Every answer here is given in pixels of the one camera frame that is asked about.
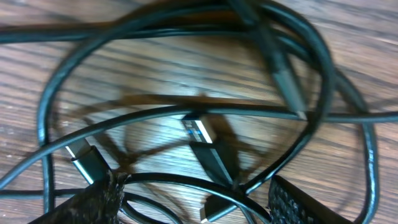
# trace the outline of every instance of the tangled cables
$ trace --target tangled cables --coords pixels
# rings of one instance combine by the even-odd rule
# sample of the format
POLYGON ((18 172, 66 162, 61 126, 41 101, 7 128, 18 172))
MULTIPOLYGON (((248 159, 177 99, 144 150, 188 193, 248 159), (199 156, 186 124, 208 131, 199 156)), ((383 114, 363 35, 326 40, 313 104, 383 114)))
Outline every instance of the tangled cables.
MULTIPOLYGON (((205 180, 173 174, 132 174, 127 184, 158 182, 177 184, 202 190, 225 198, 257 215, 264 223, 270 222, 268 213, 247 195, 278 173, 311 140, 322 122, 355 123, 361 125, 364 139, 364 162, 366 174, 366 198, 355 223, 369 223, 373 218, 379 199, 379 179, 377 164, 376 133, 372 123, 398 121, 398 112, 369 113, 365 100, 355 86, 335 68, 326 43, 309 21, 293 10, 270 0, 192 0, 161 1, 149 4, 105 26, 62 27, 15 27, 0 32, 0 43, 75 41, 82 43, 55 69, 40 99, 37 111, 37 137, 40 148, 11 169, 0 180, 0 189, 14 180, 21 172, 38 160, 42 160, 44 170, 44 191, 0 191, 1 198, 43 197, 45 212, 54 208, 55 197, 73 195, 76 190, 55 190, 51 153, 68 144, 96 133, 139 121, 177 114, 205 111, 208 114, 237 114, 263 116, 280 119, 302 120, 302 116, 278 106, 236 105, 226 103, 195 103, 195 105, 175 105, 138 111, 103 121, 56 141, 49 141, 49 114, 55 94, 72 71, 90 54, 104 44, 115 39, 138 39, 176 35, 233 35, 253 40, 261 51, 271 71, 284 72, 284 54, 292 54, 318 71, 322 78, 321 91, 315 111, 305 112, 307 126, 291 147, 271 166, 244 184, 246 196, 234 194, 230 189, 205 180), (202 22, 203 12, 233 12, 229 21, 217 23, 202 22), (271 23, 291 30, 295 36, 271 27, 271 23), (329 113, 334 91, 343 96, 355 113, 329 113)), ((175 223, 178 218, 172 217, 175 223)))

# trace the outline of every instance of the wood grain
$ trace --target wood grain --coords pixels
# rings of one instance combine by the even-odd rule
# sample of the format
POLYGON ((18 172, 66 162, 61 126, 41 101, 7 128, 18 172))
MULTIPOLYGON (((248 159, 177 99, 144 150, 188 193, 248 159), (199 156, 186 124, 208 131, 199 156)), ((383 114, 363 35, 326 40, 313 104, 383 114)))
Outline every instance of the wood grain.
MULTIPOLYGON (((0 0, 0 23, 112 21, 148 2, 152 1, 0 0)), ((316 25, 337 66, 361 90, 372 111, 398 110, 398 1, 280 2, 316 25)), ((55 42, 0 45, 0 175, 37 149, 35 111, 40 93, 51 71, 74 46, 55 42)), ((316 99, 318 79, 302 63, 297 62, 297 68, 306 82, 308 97, 316 99)), ((187 101, 282 103, 264 75, 255 49, 245 41, 228 37, 117 40, 95 52, 63 86, 54 109, 59 117, 53 138, 120 114, 187 101)), ((345 110, 338 97, 334 106, 336 111, 345 110)), ((208 179, 187 147, 179 118, 115 128, 100 136, 108 137, 107 141, 89 141, 100 147, 112 168, 120 162, 131 172, 167 172, 208 179)), ((248 179, 275 161, 303 126, 270 118, 226 119, 228 122, 220 123, 220 131, 238 147, 248 179)), ((376 129, 381 201, 373 222, 397 223, 398 125, 377 124, 376 129)), ((87 186, 66 152, 58 151, 54 157, 58 189, 87 186)), ((364 198, 363 154, 357 127, 324 124, 280 175, 353 220, 364 198)), ((264 184, 251 198, 266 205, 267 188, 264 184)), ((22 173, 7 189, 42 189, 40 163, 22 173)), ((127 190, 166 204, 187 223, 198 223, 198 211, 205 199, 201 192, 171 185, 131 185, 127 190)), ((162 219, 149 208, 134 206, 162 219)), ((0 200, 0 223, 27 223, 41 214, 41 200, 0 200)), ((244 218, 235 211, 217 223, 244 223, 244 218)))

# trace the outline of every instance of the cable end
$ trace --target cable end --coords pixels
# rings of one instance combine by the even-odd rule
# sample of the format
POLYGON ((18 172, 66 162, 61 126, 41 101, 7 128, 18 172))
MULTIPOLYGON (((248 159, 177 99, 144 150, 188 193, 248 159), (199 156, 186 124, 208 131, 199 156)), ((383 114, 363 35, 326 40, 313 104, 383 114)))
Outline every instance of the cable end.
POLYGON ((192 141, 213 143, 217 138, 205 115, 188 114, 182 119, 182 123, 192 141))
POLYGON ((300 118, 303 121, 307 120, 307 115, 305 115, 305 113, 303 111, 296 111, 296 114, 298 116, 298 118, 300 118))
POLYGON ((207 217, 206 217, 206 212, 205 212, 205 208, 201 208, 200 209, 200 223, 206 223, 207 222, 207 217))
POLYGON ((86 139, 81 139, 67 145, 66 149, 68 150, 72 158, 76 159, 81 155, 84 155, 86 152, 90 151, 91 145, 86 139))

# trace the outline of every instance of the black cable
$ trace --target black cable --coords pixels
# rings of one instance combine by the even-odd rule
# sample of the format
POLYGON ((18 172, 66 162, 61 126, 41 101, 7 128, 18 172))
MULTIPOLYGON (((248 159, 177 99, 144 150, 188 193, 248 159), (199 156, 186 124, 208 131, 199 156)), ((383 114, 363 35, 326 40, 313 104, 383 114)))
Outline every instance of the black cable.
POLYGON ((239 207, 239 209, 242 211, 242 214, 245 217, 248 224, 257 224, 256 219, 254 218, 253 214, 249 210, 247 210, 246 208, 243 208, 243 207, 239 207))
POLYGON ((145 215, 142 215, 141 213, 139 213, 135 209, 133 209, 133 207, 127 203, 128 201, 136 202, 141 205, 151 207, 151 208, 157 210, 158 212, 162 213, 163 215, 165 215, 173 223, 183 224, 181 219, 173 211, 171 211, 170 209, 168 209, 161 203, 155 202, 149 198, 145 198, 140 195, 125 192, 121 211, 138 223, 160 223, 160 224, 162 224, 163 222, 158 222, 157 220, 154 220, 145 215))
POLYGON ((47 213, 55 208, 55 184, 54 184, 54 168, 52 155, 46 155, 42 158, 42 170, 43 170, 43 206, 44 213, 47 213))
POLYGON ((163 173, 131 174, 126 180, 126 184, 138 183, 175 184, 201 190, 207 193, 211 193, 213 195, 217 195, 221 198, 233 202, 236 205, 239 205, 240 207, 249 210, 250 212, 255 214, 263 223, 268 223, 269 220, 271 220, 269 214, 255 201, 251 200, 248 197, 243 197, 233 190, 223 187, 222 185, 215 184, 207 180, 163 173))
MULTIPOLYGON (((82 192, 84 189, 54 190, 57 198, 69 198, 82 192)), ((0 190, 0 199, 43 199, 43 190, 0 190)))
POLYGON ((289 110, 305 119, 303 113, 307 111, 307 104, 303 88, 287 52, 272 31, 267 13, 262 13, 253 0, 228 2, 242 20, 249 39, 262 55, 267 64, 268 75, 273 79, 285 104, 289 110))
MULTIPOLYGON (((396 122, 398 121, 398 112, 390 113, 376 113, 369 114, 366 107, 366 102, 362 99, 360 93, 355 89, 352 83, 346 79, 340 72, 336 72, 333 61, 330 57, 328 48, 318 32, 309 24, 303 17, 298 15, 296 12, 272 1, 260 2, 259 10, 264 13, 267 18, 272 21, 281 23, 294 31, 304 43, 301 44, 293 39, 291 36, 277 30, 273 30, 274 35, 278 36, 278 39, 283 43, 284 48, 287 51, 297 55, 304 61, 307 61, 313 68, 320 71, 322 76, 322 90, 318 99, 317 107, 314 112, 308 112, 308 125, 304 129, 303 133, 296 140, 294 145, 273 165, 262 172, 260 175, 249 181, 246 185, 246 192, 249 193, 255 188, 260 186, 263 182, 272 177, 278 172, 283 166, 288 163, 299 151, 308 143, 310 138, 313 136, 321 122, 332 122, 332 123, 364 123, 362 125, 365 142, 365 163, 366 163, 366 200, 364 203, 364 209, 362 210, 359 217, 355 220, 355 223, 369 223, 377 209, 377 200, 379 193, 379 183, 377 177, 377 145, 376 145, 376 134, 371 123, 378 122, 396 122), (350 103, 359 112, 358 114, 333 114, 330 113, 327 117, 331 97, 335 89, 335 80, 337 81, 337 90, 342 93, 344 99, 350 103)), ((240 35, 247 36, 246 29, 244 26, 232 26, 230 23, 224 24, 156 24, 159 21, 167 21, 168 18, 193 14, 205 11, 228 11, 229 6, 223 1, 190 1, 190 2, 177 2, 167 1, 158 5, 151 5, 143 7, 136 12, 133 12, 126 17, 112 23, 108 26, 94 26, 94 28, 84 31, 74 30, 72 27, 69 31, 72 35, 67 35, 68 31, 60 33, 59 28, 53 28, 53 32, 46 34, 41 30, 29 39, 29 29, 19 30, 13 28, 15 33, 9 32, 2 37, 0 32, 0 42, 16 42, 17 40, 12 39, 12 35, 22 36, 24 34, 26 38, 22 38, 21 41, 46 41, 46 40, 81 40, 87 37, 92 37, 90 40, 82 43, 77 49, 75 49, 56 69, 50 81, 48 82, 46 89, 43 92, 42 99, 40 101, 38 115, 37 115, 37 127, 38 127, 38 138, 48 139, 48 126, 49 120, 48 115, 50 114, 50 106, 55 97, 56 92, 60 88, 61 84, 67 79, 70 72, 78 66, 78 64, 84 60, 85 57, 89 56, 97 48, 113 39, 121 38, 145 38, 145 37, 162 37, 170 35, 240 35)), ((1 180, 0 189, 4 188, 10 181, 12 181, 17 175, 23 170, 28 168, 35 161, 49 156, 53 151, 60 149, 73 141, 81 138, 91 136, 110 128, 115 128, 120 125, 125 125, 133 122, 143 121, 145 119, 158 118, 162 116, 170 116, 176 114, 188 114, 192 112, 205 112, 205 113, 216 113, 216 114, 238 114, 248 116, 267 116, 271 118, 282 118, 282 119, 295 119, 300 120, 298 116, 287 111, 283 107, 275 106, 254 106, 254 105, 233 105, 233 104, 209 104, 200 103, 195 105, 178 105, 168 106, 164 108, 156 108, 151 110, 145 110, 113 118, 107 121, 94 124, 90 127, 79 130, 75 133, 71 133, 64 136, 49 144, 45 143, 38 151, 34 152, 30 157, 21 161, 17 166, 10 170, 1 180)), ((49 174, 51 171, 50 167, 44 166, 44 174, 49 174)), ((153 179, 145 179, 143 181, 153 182, 169 182, 171 184, 183 184, 181 181, 174 180, 170 175, 167 174, 154 174, 151 176, 153 179)), ((207 192, 216 194, 220 197, 227 198, 228 200, 236 200, 236 198, 229 197, 230 192, 224 191, 223 189, 211 190, 212 186, 207 185, 202 180, 186 179, 188 182, 183 185, 189 185, 196 189, 205 190, 207 192)), ((44 179, 45 185, 49 184, 51 180, 44 179)), ((53 187, 48 187, 46 194, 44 195, 45 201, 49 203, 52 201, 52 194, 57 195, 57 191, 52 192, 53 187)), ((14 194, 14 196, 23 196, 20 192, 2 192, 0 195, 14 194)), ((266 218, 265 214, 262 214, 260 210, 253 210, 257 207, 255 204, 248 206, 245 202, 246 198, 241 198, 241 202, 235 203, 240 206, 247 208, 248 210, 255 212, 256 215, 262 215, 266 218)))

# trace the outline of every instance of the wooden surface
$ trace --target wooden surface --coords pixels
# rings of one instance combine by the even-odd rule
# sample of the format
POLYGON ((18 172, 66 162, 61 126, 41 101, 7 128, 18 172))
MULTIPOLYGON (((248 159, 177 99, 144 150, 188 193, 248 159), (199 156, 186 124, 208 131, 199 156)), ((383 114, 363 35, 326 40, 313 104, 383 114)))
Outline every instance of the wooden surface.
MULTIPOLYGON (((150 1, 0 0, 0 22, 7 25, 111 21, 147 2, 150 1)), ((316 25, 330 45, 337 66, 362 91, 372 111, 398 110, 398 1, 280 2, 316 25)), ((55 42, 0 45, 0 175, 37 149, 35 111, 40 93, 52 70, 74 46, 55 42)), ((306 77, 303 80, 308 97, 314 99, 318 79, 300 62, 297 66, 306 77)), ((280 98, 262 68, 252 46, 232 38, 114 41, 86 60, 63 86, 55 105, 59 119, 54 138, 119 114, 184 101, 280 105, 280 98)), ((337 95, 334 106, 335 111, 345 110, 337 95)), ((111 140, 89 141, 101 149, 113 168, 118 167, 113 158, 119 158, 123 169, 131 172, 167 172, 206 179, 186 144, 179 118, 123 126, 106 132, 111 140)), ((217 119, 220 131, 230 139, 238 139, 233 142, 240 151, 247 178, 275 161, 303 126, 269 118, 226 119, 217 119)), ((377 124, 376 128, 381 200, 374 223, 397 223, 398 125, 377 124)), ((364 198, 363 148, 357 135, 356 126, 324 124, 305 150, 279 174, 353 220, 364 198)), ((87 186, 64 150, 54 157, 58 189, 87 186)), ((264 184, 251 198, 265 206, 267 188, 268 184, 264 184)), ((7 189, 42 189, 40 163, 22 173, 7 189)), ((198 211, 205 198, 196 190, 172 185, 131 185, 127 190, 166 204, 187 223, 198 223, 198 211)), ((162 217, 148 208, 137 208, 155 218, 162 217)), ((41 200, 0 200, 0 223, 27 223, 41 214, 41 200)), ((244 223, 244 219, 235 211, 217 223, 244 223)))

